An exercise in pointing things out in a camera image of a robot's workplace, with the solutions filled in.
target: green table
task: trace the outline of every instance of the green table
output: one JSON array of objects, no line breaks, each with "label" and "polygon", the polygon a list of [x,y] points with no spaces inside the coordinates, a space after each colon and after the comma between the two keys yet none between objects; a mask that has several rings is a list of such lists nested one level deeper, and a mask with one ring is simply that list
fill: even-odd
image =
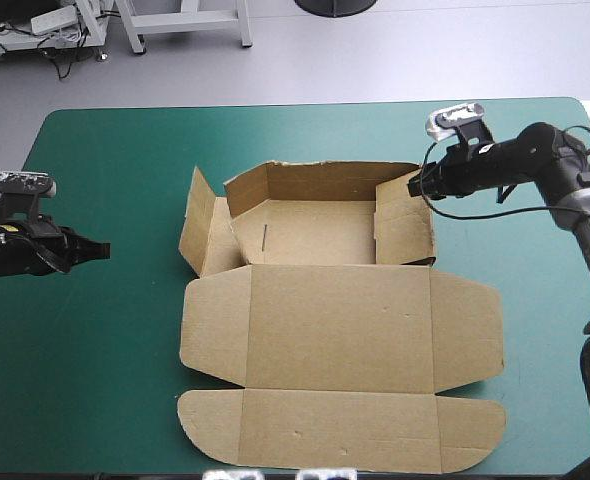
[{"label": "green table", "polygon": [[[214,467],[176,417],[186,390],[227,385],[182,366],[185,285],[177,251],[186,192],[199,165],[213,185],[268,159],[419,162],[429,112],[454,102],[60,111],[25,169],[58,195],[44,211],[113,258],[69,276],[0,279],[0,471],[197,472]],[[566,99],[484,101],[495,138],[543,120],[589,124]],[[435,158],[443,150],[435,151]],[[460,214],[541,204],[520,186],[440,207]],[[435,219],[436,267],[503,295],[506,369],[451,392],[499,400],[508,426],[474,473],[561,473],[590,454],[578,370],[590,277],[572,235],[547,213],[502,220]]]}]

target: white cart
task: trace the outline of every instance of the white cart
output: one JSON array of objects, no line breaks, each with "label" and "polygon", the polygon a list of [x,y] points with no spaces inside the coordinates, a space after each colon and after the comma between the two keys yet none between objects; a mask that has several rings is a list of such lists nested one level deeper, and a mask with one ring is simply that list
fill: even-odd
[{"label": "white cart", "polygon": [[180,12],[137,15],[132,0],[115,0],[133,52],[146,53],[144,35],[193,32],[221,28],[239,29],[242,46],[253,45],[246,0],[235,0],[233,10],[200,11],[200,0],[182,0]]},{"label": "white cart", "polygon": [[[114,0],[105,0],[104,8],[110,10],[113,7],[113,3]],[[111,17],[96,18],[89,0],[75,0],[75,4],[77,5],[83,24],[88,28],[88,36],[86,37],[84,46],[96,48],[96,59],[98,61],[106,60],[107,55],[101,47],[106,41],[106,30]],[[31,30],[30,22],[18,24],[16,27],[29,32]],[[76,46],[74,42],[62,43],[56,38],[44,41],[44,37],[36,37],[14,31],[6,31],[0,34],[0,43],[9,51],[32,50],[38,46],[40,48],[74,48]],[[4,49],[0,47],[0,55],[3,53]]]}]

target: unfolded cardboard box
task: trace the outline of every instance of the unfolded cardboard box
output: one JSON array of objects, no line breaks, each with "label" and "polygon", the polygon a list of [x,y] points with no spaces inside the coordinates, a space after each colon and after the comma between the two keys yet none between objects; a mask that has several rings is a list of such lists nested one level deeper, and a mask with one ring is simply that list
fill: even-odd
[{"label": "unfolded cardboard box", "polygon": [[200,276],[243,264],[431,264],[430,211],[406,183],[417,165],[267,162],[216,197],[195,169],[180,252]]},{"label": "unfolded cardboard box", "polygon": [[180,357],[245,387],[178,402],[194,444],[227,463],[453,472],[505,426],[496,402],[435,395],[501,372],[499,295],[426,266],[260,264],[201,278],[186,290]]}]

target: cardboard flap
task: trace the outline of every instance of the cardboard flap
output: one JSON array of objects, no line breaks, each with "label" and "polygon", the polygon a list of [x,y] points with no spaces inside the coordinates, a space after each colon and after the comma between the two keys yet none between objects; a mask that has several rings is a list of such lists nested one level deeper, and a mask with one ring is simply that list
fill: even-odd
[{"label": "cardboard flap", "polygon": [[184,365],[239,385],[246,383],[251,268],[188,284],[179,353]]},{"label": "cardboard flap", "polygon": [[200,450],[238,465],[451,472],[486,457],[505,424],[501,405],[484,400],[431,394],[233,392],[188,392],[180,398],[178,415]]},{"label": "cardboard flap", "polygon": [[504,368],[499,292],[431,270],[435,391],[499,375]]},{"label": "cardboard flap", "polygon": [[402,162],[267,162],[224,184],[233,218],[264,200],[374,201],[376,185],[417,170]]},{"label": "cardboard flap", "polygon": [[186,435],[211,458],[237,463],[244,390],[186,392],[177,415]]},{"label": "cardboard flap", "polygon": [[437,397],[442,472],[459,472],[486,458],[502,439],[506,412],[490,400]]},{"label": "cardboard flap", "polygon": [[248,266],[189,285],[181,358],[253,388],[433,393],[501,371],[499,297],[428,267]]},{"label": "cardboard flap", "polygon": [[179,251],[198,275],[202,274],[206,258],[214,208],[215,193],[199,168],[195,167],[188,192],[186,220],[179,240]]},{"label": "cardboard flap", "polygon": [[179,251],[200,277],[244,265],[230,220],[226,198],[216,197],[195,167]]},{"label": "cardboard flap", "polygon": [[421,197],[411,198],[408,180],[412,172],[377,185],[375,210],[376,262],[403,265],[435,261],[430,209]]}]

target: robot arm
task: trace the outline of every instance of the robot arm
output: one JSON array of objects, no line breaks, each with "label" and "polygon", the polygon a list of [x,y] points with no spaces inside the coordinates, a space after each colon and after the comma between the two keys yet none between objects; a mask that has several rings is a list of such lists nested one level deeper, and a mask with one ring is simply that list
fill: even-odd
[{"label": "robot arm", "polygon": [[[429,135],[436,141],[457,136],[459,143],[411,179],[411,196],[439,200],[497,188],[502,203],[515,186],[534,182],[557,226],[575,235],[590,270],[590,148],[546,123],[534,123],[516,138],[496,143],[483,114],[480,105],[463,104],[430,116]],[[590,321],[584,333],[590,335]],[[590,404],[590,337],[580,366]]]},{"label": "robot arm", "polygon": [[68,273],[80,263],[110,257],[110,244],[82,237],[40,213],[40,199],[55,190],[43,173],[0,172],[0,277]]}]

